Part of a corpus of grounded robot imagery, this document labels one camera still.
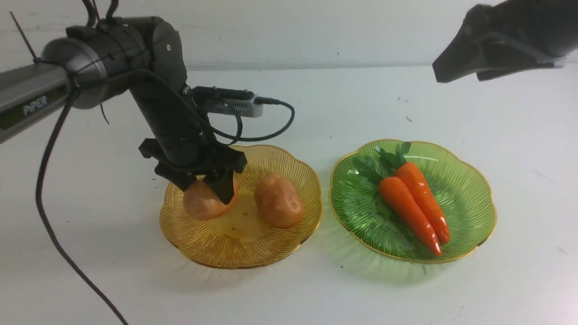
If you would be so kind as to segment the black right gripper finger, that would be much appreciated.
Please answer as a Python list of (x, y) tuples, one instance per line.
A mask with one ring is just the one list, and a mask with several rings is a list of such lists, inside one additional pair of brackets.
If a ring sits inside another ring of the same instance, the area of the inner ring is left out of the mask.
[(494, 5), (475, 5), (449, 45), (432, 64), (436, 81), (449, 83), (482, 70), (515, 62), (552, 62), (551, 57), (533, 46), (517, 32), (493, 27), (489, 9)]

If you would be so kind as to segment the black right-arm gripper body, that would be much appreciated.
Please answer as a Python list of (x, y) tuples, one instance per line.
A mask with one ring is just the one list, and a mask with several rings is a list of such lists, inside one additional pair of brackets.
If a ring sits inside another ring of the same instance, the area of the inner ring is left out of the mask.
[(551, 57), (564, 57), (577, 49), (576, 0), (506, 0), (489, 9), (489, 22), (519, 33)]

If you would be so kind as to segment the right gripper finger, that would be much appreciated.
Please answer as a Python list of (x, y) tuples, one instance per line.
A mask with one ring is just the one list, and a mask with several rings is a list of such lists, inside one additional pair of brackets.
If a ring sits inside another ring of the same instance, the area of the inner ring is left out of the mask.
[(547, 69), (559, 69), (563, 68), (566, 64), (566, 58), (559, 58), (558, 60), (552, 62), (540, 62), (540, 61), (524, 61), (515, 62), (513, 64), (493, 67), (477, 72), (476, 76), (480, 82), (485, 82), (504, 76), (526, 72), (530, 70), (547, 70)]

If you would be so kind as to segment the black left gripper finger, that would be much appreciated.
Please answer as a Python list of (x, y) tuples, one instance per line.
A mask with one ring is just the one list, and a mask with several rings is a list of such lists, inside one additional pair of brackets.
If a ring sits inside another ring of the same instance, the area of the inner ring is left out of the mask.
[(225, 205), (228, 205), (235, 195), (233, 181), (234, 171), (232, 169), (213, 169), (204, 177), (204, 183)]
[(159, 162), (154, 169), (154, 172), (157, 176), (166, 179), (170, 183), (174, 184), (178, 189), (182, 192), (186, 191), (190, 187), (190, 185), (194, 184), (197, 181), (197, 177), (184, 173), (175, 171), (169, 168), (166, 164)]

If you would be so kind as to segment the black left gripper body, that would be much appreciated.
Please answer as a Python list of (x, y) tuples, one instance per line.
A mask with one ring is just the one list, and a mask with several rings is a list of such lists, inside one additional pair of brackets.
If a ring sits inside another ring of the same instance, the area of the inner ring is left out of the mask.
[(211, 138), (205, 121), (189, 110), (142, 108), (153, 138), (143, 140), (140, 154), (155, 159), (172, 171), (202, 175), (226, 172), (242, 173), (246, 155)]

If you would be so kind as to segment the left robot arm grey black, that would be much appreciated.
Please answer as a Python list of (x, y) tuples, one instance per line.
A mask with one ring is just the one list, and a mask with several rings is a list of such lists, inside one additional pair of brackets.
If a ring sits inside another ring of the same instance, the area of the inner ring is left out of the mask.
[(198, 176), (223, 202), (233, 176), (247, 164), (220, 143), (205, 109), (237, 90), (186, 84), (179, 33), (159, 17), (68, 27), (32, 64), (1, 73), (1, 141), (63, 106), (91, 109), (130, 92), (154, 137), (139, 152), (158, 163), (155, 173), (181, 190)]

